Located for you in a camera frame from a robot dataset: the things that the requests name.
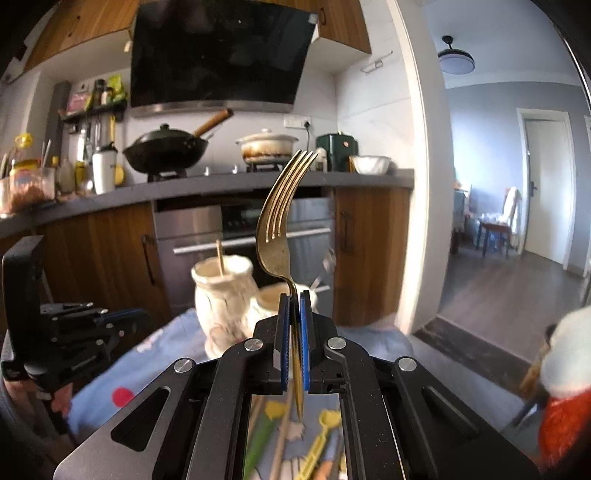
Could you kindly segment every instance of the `white vase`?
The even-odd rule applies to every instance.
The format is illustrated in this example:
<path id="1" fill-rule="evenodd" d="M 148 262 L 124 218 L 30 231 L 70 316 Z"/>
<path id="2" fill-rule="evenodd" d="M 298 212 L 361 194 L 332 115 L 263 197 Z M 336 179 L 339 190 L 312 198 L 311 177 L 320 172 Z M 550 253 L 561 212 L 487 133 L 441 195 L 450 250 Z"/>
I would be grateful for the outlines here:
<path id="1" fill-rule="evenodd" d="M 316 309 L 318 296 L 315 292 L 308 289 L 305 285 L 296 285 L 298 294 L 304 290 L 310 292 L 310 304 L 312 310 Z M 290 289 L 286 283 L 275 283 L 268 287 L 261 288 L 255 296 L 251 298 L 250 308 L 244 314 L 242 319 L 242 330 L 247 338 L 252 337 L 255 331 L 255 325 L 259 320 L 277 315 L 279 311 L 279 299 L 282 293 L 289 295 Z"/>
<path id="2" fill-rule="evenodd" d="M 220 275 L 217 257 L 197 263 L 191 269 L 195 282 L 195 309 L 207 335 L 206 353 L 218 358 L 235 343 L 245 339 L 242 317 L 258 289 L 247 257 L 224 255 L 225 274 Z"/>

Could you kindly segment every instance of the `red dot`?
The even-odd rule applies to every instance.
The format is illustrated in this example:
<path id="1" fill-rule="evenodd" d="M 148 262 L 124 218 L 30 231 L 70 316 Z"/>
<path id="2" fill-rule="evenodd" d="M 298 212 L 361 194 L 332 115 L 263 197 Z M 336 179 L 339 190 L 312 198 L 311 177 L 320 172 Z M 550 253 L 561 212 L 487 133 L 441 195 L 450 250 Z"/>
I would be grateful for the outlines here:
<path id="1" fill-rule="evenodd" d="M 131 399 L 134 397 L 134 393 L 125 387 L 117 387 L 113 390 L 113 394 L 111 395 L 111 400 L 115 404 L 115 407 L 125 407 Z"/>

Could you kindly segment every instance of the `oven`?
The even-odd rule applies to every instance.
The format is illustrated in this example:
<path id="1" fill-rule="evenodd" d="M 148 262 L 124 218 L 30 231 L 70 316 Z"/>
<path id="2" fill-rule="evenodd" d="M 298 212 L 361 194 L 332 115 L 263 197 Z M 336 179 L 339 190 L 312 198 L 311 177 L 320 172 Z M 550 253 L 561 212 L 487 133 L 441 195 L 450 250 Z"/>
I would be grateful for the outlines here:
<path id="1" fill-rule="evenodd" d="M 164 285 L 174 315 L 194 306 L 193 266 L 216 256 L 221 239 L 225 255 L 248 257 L 259 288 L 280 281 L 263 271 L 256 257 L 256 223 L 263 199 L 217 199 L 215 205 L 165 208 L 154 212 L 154 227 Z M 322 275 L 316 288 L 317 310 L 331 316 L 333 278 L 323 266 L 333 245 L 331 200 L 325 197 L 292 201 L 287 221 L 291 275 L 296 283 L 310 285 Z"/>

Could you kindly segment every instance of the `dark countertop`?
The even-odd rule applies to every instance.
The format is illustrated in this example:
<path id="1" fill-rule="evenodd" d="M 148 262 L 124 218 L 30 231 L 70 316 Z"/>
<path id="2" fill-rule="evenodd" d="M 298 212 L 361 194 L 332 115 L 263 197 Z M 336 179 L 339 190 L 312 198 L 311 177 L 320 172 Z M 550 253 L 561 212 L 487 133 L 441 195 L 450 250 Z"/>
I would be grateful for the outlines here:
<path id="1" fill-rule="evenodd" d="M 0 220 L 0 238 L 38 225 L 54 222 L 84 213 L 97 212 L 134 203 L 183 197 L 188 195 L 212 195 L 270 189 L 278 177 L 277 172 L 238 173 L 141 183 L 116 189 L 114 192 L 90 197 L 77 197 L 64 203 L 36 208 Z M 304 187 L 414 187 L 414 170 L 398 170 L 394 175 L 358 175 L 342 172 L 308 172 L 302 179 Z"/>

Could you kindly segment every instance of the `fork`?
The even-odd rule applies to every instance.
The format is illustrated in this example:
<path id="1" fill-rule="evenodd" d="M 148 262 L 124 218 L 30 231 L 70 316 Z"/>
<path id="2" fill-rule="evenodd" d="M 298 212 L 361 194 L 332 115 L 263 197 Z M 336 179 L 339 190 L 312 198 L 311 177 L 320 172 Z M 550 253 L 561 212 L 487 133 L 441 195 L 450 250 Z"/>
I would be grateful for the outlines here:
<path id="1" fill-rule="evenodd" d="M 290 289 L 290 326 L 295 407 L 304 412 L 304 379 L 301 367 L 301 319 L 296 284 L 291 278 L 290 249 L 287 244 L 287 213 L 301 179 L 316 158 L 313 151 L 298 150 L 271 188 L 256 225 L 256 255 L 269 275 L 283 279 Z"/>

